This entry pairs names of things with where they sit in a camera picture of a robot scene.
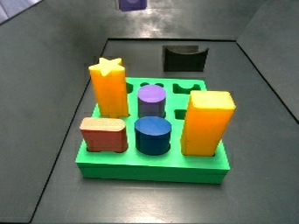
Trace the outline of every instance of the gray table surface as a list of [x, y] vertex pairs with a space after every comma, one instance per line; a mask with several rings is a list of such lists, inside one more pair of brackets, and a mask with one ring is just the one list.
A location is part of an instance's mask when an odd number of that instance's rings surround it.
[[[205, 72], [165, 73], [163, 45], [209, 47]], [[90, 85], [32, 222], [298, 223], [298, 124], [237, 43], [111, 40], [104, 57], [123, 58], [127, 76], [202, 78], [209, 90], [233, 93], [233, 169], [222, 185], [83, 178], [75, 158], [95, 107]]]

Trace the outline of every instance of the green base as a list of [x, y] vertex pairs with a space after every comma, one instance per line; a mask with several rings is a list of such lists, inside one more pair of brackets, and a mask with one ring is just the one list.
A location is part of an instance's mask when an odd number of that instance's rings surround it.
[[[186, 157], [182, 154], [185, 110], [190, 90], [207, 90], [203, 80], [126, 78], [128, 83], [130, 117], [124, 118], [128, 150], [88, 152], [83, 140], [76, 163], [84, 178], [138, 179], [173, 182], [221, 184], [230, 171], [230, 162], [222, 141], [214, 157]], [[162, 156], [147, 156], [136, 149], [135, 121], [138, 120], [136, 92], [146, 83], [163, 85], [166, 98], [166, 120], [173, 124], [171, 149]], [[95, 107], [94, 117], [100, 117]]]

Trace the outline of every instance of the purple object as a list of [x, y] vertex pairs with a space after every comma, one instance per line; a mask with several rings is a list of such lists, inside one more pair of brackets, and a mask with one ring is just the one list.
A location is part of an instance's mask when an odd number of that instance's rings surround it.
[[119, 9], [122, 11], [140, 11], [147, 6], [147, 0], [119, 0]]
[[165, 117], [166, 91], [158, 85], [146, 85], [138, 91], [138, 116]]

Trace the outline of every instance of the yellow star-shaped block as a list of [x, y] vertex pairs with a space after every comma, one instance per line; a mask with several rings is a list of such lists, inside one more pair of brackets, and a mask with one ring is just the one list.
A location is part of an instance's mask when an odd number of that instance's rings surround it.
[[127, 76], [122, 59], [99, 59], [88, 68], [100, 114], [110, 118], [128, 116]]
[[124, 71], [122, 59], [104, 59], [99, 58], [99, 63], [88, 68], [90, 71], [96, 72], [103, 77], [108, 75], [118, 75], [119, 72]]

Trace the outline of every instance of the toy block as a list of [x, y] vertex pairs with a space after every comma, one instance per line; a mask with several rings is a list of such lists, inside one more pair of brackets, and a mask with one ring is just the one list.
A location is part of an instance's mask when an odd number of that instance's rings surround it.
[[135, 147], [146, 155], [163, 155], [170, 150], [173, 125], [162, 117], [144, 116], [135, 122]]
[[235, 108], [230, 92], [191, 91], [182, 131], [185, 156], [214, 156]]
[[144, 85], [138, 90], [138, 116], [165, 117], [166, 91], [158, 85]]
[[88, 68], [98, 106], [103, 116], [128, 116], [126, 68], [122, 59], [99, 59], [99, 64]]
[[163, 46], [163, 70], [166, 72], [203, 72], [209, 50], [199, 52], [197, 45]]
[[127, 150], [127, 125], [120, 119], [86, 117], [79, 126], [91, 152]]
[[[124, 153], [94, 153], [87, 151], [87, 143], [82, 141], [76, 164], [83, 177], [221, 184], [230, 171], [223, 142], [219, 141], [214, 157], [186, 157], [182, 154], [181, 137], [190, 92], [194, 89], [206, 91], [205, 81], [130, 77], [126, 81], [130, 86], [130, 117], [122, 119], [126, 122], [128, 149]], [[165, 119], [173, 125], [171, 149], [161, 156], [146, 155], [136, 149], [138, 90], [144, 84], [163, 86], [167, 93]], [[102, 117], [98, 105], [92, 117]]]
[[146, 9], [147, 0], [118, 0], [122, 11], [140, 11]]

